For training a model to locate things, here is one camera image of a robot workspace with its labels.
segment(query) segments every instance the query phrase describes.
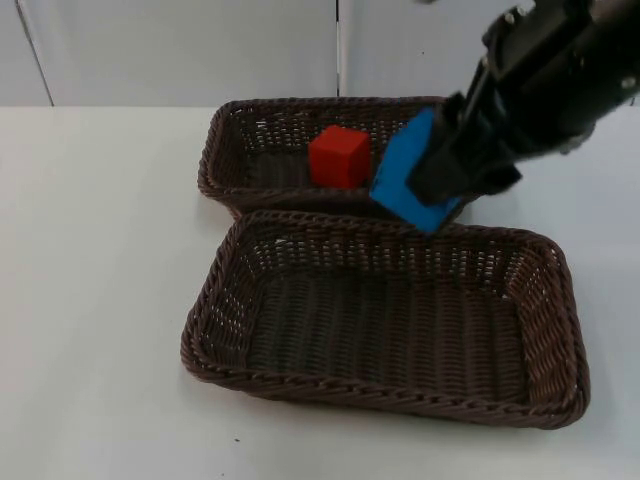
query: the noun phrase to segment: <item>red cube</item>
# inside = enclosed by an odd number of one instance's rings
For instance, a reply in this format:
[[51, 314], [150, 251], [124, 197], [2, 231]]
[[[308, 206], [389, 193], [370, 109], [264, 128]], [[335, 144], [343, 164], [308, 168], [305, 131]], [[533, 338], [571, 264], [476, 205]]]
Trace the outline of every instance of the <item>red cube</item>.
[[362, 187], [371, 175], [369, 134], [332, 125], [309, 144], [309, 162], [316, 185]]

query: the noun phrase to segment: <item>basket rim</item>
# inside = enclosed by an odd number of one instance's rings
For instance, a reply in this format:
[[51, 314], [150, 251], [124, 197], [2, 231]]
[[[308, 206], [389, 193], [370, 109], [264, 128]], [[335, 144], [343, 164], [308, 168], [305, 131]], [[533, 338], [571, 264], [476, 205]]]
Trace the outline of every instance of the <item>basket rim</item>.
[[[351, 216], [334, 216], [310, 212], [259, 210], [243, 216], [231, 227], [223, 244], [220, 246], [219, 251], [235, 252], [236, 250], [234, 247], [237, 244], [237, 240], [241, 235], [243, 235], [247, 227], [254, 223], [261, 222], [277, 222], [284, 225], [295, 226], [301, 226], [301, 223], [309, 223], [309, 225], [319, 227], [339, 226], [342, 228], [342, 231], [345, 231], [346, 229], [346, 231], [359, 233], [366, 233], [368, 231], [380, 231], [394, 233], [397, 235], [419, 233], [415, 228], [399, 221]], [[215, 294], [218, 288], [224, 283], [224, 272], [228, 271], [233, 254], [225, 255], [222, 258], [216, 256], [216, 260], [214, 261], [210, 274], [207, 278], [207, 283], [205, 283], [196, 305], [194, 305], [188, 314], [187, 324], [185, 325], [182, 333], [182, 361], [187, 370], [196, 376], [201, 377], [204, 369], [206, 374], [213, 375], [218, 379], [244, 379], [252, 382], [263, 382], [265, 389], [268, 389], [269, 385], [307, 385], [322, 389], [322, 392], [326, 395], [338, 392], [344, 393], [345, 389], [347, 389], [348, 392], [360, 394], [378, 394], [380, 397], [392, 396], [397, 398], [399, 402], [414, 400], [427, 403], [434, 407], [451, 407], [462, 410], [473, 409], [474, 414], [478, 414], [479, 416], [484, 414], [488, 416], [487, 418], [494, 418], [497, 414], [501, 414], [505, 421], [519, 424], [515, 426], [535, 426], [544, 429], [560, 428], [577, 421], [582, 417], [590, 402], [590, 380], [588, 363], [586, 361], [586, 352], [582, 341], [579, 320], [577, 318], [575, 299], [572, 294], [571, 275], [563, 251], [548, 237], [524, 229], [452, 224], [449, 225], [440, 235], [460, 236], [468, 234], [469, 232], [474, 234], [489, 234], [496, 238], [496, 242], [499, 242], [500, 236], [507, 233], [518, 233], [523, 237], [528, 237], [526, 241], [526, 245], [528, 247], [544, 247], [546, 249], [554, 250], [557, 259], [556, 263], [560, 269], [559, 278], [561, 281], [561, 294], [564, 300], [564, 305], [567, 309], [564, 322], [569, 324], [568, 327], [572, 337], [570, 345], [575, 352], [577, 367], [574, 379], [575, 391], [570, 401], [564, 403], [547, 402], [540, 404], [490, 401], [477, 397], [426, 392], [421, 389], [409, 387], [391, 387], [358, 379], [309, 375], [301, 372], [275, 373], [267, 370], [238, 368], [218, 364], [213, 361], [213, 359], [198, 353], [201, 350], [197, 348], [198, 335], [196, 334], [197, 332], [194, 327], [202, 321], [202, 312], [199, 311], [200, 309], [198, 306], [206, 304], [207, 299], [212, 294]]]

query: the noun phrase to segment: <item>wicker basket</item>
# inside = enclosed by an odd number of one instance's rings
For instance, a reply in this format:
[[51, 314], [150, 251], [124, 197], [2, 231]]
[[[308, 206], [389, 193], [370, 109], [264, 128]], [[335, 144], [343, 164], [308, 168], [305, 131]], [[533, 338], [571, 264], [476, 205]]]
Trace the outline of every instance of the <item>wicker basket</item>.
[[[316, 98], [237, 101], [213, 117], [200, 161], [200, 191], [234, 217], [261, 209], [391, 217], [368, 189], [311, 183], [308, 144], [329, 125], [367, 131], [373, 168], [391, 136], [437, 97]], [[474, 197], [465, 198], [445, 224]]]
[[559, 428], [589, 403], [561, 250], [523, 230], [295, 212], [240, 220], [182, 335], [196, 377], [253, 395]]

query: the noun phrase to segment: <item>white tabletop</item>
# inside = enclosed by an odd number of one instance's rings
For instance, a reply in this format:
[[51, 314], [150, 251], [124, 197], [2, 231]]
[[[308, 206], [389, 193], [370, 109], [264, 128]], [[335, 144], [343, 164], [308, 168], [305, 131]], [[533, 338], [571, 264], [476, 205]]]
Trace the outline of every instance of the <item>white tabletop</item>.
[[231, 219], [196, 188], [211, 110], [0, 109], [0, 478], [640, 476], [640, 109], [466, 215], [565, 250], [592, 404], [555, 432], [268, 402], [179, 339]]

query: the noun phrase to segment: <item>blue block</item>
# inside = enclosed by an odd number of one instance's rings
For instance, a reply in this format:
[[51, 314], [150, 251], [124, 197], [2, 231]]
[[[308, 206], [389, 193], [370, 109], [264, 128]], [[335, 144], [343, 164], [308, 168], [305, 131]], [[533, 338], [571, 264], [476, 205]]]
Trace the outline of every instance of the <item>blue block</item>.
[[433, 119], [433, 109], [425, 109], [391, 138], [369, 192], [373, 200], [426, 233], [435, 232], [460, 202], [459, 198], [450, 198], [426, 207], [406, 184], [429, 145]]

